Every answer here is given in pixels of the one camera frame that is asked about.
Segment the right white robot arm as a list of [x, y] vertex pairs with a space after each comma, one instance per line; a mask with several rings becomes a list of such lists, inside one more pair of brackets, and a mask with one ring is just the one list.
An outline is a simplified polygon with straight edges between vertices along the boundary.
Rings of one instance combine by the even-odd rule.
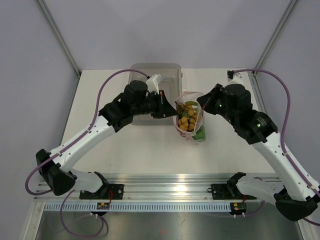
[[237, 172], [226, 182], [230, 197], [253, 196], [273, 204], [288, 220], [297, 222], [311, 215], [320, 202], [320, 184], [285, 153], [281, 134], [271, 118], [253, 108], [251, 93], [242, 84], [216, 84], [197, 102], [208, 114], [219, 115], [237, 135], [258, 151], [281, 180], [271, 184]]

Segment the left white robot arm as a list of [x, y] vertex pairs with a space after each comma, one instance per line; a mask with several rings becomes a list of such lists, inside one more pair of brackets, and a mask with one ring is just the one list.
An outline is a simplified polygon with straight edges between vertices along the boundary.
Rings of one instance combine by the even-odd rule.
[[131, 124], [135, 116], [164, 119], [177, 114], [163, 90], [150, 91], [145, 82], [134, 80], [113, 101], [98, 109], [82, 132], [51, 151], [38, 151], [35, 155], [38, 171], [56, 196], [80, 190], [103, 199], [109, 191], [107, 179], [97, 171], [75, 170], [74, 165], [101, 141]]

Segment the green toy bell pepper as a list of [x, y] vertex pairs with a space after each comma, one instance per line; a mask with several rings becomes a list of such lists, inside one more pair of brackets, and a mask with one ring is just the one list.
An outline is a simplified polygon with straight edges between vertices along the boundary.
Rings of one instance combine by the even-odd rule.
[[204, 125], [201, 125], [197, 130], [196, 134], [192, 136], [192, 139], [197, 142], [203, 142], [206, 138], [206, 129]]

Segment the yellow toy grape bunch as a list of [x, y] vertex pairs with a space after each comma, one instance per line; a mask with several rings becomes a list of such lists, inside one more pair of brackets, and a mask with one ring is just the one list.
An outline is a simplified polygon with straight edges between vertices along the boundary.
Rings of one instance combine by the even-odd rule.
[[175, 123], [180, 131], [196, 133], [202, 125], [203, 112], [196, 101], [175, 101], [178, 115]]

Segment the clear zip top bag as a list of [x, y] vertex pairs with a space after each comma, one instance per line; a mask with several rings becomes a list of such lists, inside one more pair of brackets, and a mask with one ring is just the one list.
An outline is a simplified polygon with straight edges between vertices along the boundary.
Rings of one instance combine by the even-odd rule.
[[197, 101], [203, 95], [198, 91], [184, 91], [174, 101], [178, 115], [173, 117], [173, 124], [186, 141], [200, 143], [207, 139], [204, 111]]

